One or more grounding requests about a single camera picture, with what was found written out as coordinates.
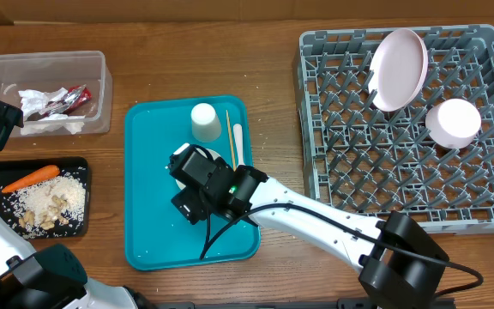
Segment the white tissue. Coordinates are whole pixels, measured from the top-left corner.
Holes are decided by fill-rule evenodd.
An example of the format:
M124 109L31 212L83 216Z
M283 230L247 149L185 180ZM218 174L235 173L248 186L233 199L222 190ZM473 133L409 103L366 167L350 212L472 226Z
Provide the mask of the white tissue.
M33 136L42 133L54 132L60 129L66 129L70 133L77 133L83 126L83 122L78 125L68 123L54 124L54 121L73 120L83 118L83 116L70 116L70 114L53 114L47 118L42 118L37 121L27 121L27 117L33 115L35 112L39 112L44 109L50 101L60 100L68 92L67 88L60 88L59 90L46 93L37 90L23 90L19 92L21 97L21 109L23 111L24 126L21 128L22 136Z

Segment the red snack wrapper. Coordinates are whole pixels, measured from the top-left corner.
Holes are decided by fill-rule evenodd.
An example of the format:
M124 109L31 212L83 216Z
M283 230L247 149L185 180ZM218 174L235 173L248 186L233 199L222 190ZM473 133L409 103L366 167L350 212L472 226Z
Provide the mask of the red snack wrapper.
M91 99L91 92L86 85L72 87L60 100L50 101L44 109L28 116L27 121L41 120L53 114L70 114Z

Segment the large white plate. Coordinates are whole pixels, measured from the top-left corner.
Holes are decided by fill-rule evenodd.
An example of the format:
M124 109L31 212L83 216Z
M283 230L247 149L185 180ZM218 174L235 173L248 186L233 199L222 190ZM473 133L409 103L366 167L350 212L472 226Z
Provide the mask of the large white plate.
M398 28L386 36L370 62L368 90L377 91L375 107L393 112L411 103L422 89L428 63L425 43L413 30Z

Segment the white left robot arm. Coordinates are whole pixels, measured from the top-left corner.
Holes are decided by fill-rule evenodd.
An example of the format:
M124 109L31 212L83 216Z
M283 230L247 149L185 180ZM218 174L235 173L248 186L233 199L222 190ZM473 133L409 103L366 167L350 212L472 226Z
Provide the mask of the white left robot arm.
M0 101L0 150L16 126L18 107ZM127 288L105 285L87 276L65 245L42 251L17 234L0 216L0 308L151 308L153 303Z

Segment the white bowl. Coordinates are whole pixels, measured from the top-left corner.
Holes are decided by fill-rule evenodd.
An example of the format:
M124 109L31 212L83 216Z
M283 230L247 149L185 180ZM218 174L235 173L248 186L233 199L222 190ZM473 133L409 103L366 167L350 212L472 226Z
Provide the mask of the white bowl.
M189 145L190 144L186 142L182 146L180 146L177 150L175 150L173 153L175 155L180 155L181 153L183 153L189 147ZM207 148L207 151L211 154L211 156L212 156L213 159L216 159L216 158L220 157L220 154L219 153L217 153L216 151L214 151L214 150L212 150L210 148ZM178 186L178 188L180 190L182 190L182 189L185 188L185 185L182 182L178 181L177 179L176 179L176 184L177 184L177 186Z

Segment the orange carrot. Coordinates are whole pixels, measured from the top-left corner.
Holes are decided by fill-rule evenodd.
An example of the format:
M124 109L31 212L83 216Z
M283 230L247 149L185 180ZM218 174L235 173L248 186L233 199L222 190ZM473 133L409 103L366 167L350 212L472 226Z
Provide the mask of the orange carrot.
M44 182L49 179L54 179L59 175L59 173L60 173L60 169L56 165L49 165L46 167L42 167L28 174L27 176L16 180L14 183L5 186L2 189L2 193L11 193L31 185L36 185L38 183Z

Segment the pink bowl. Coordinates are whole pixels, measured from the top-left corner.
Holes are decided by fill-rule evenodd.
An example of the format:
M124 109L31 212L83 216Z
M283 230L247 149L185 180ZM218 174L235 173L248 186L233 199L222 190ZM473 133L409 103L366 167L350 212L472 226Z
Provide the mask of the pink bowl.
M482 118L478 109L462 99L445 100L425 117L430 138L445 148L465 148L479 132Z

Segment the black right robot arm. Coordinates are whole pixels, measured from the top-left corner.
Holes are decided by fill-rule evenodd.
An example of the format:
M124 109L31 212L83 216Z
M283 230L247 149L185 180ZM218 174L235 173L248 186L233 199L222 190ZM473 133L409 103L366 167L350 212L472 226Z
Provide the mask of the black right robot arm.
M184 144L169 158L171 176L183 184L172 204L192 224L211 215L225 226L205 240L208 249L232 226L245 222L315 245L358 272L369 298L381 308L429 308L449 257L411 217L387 219L334 209L288 189L251 167L230 167L207 149Z

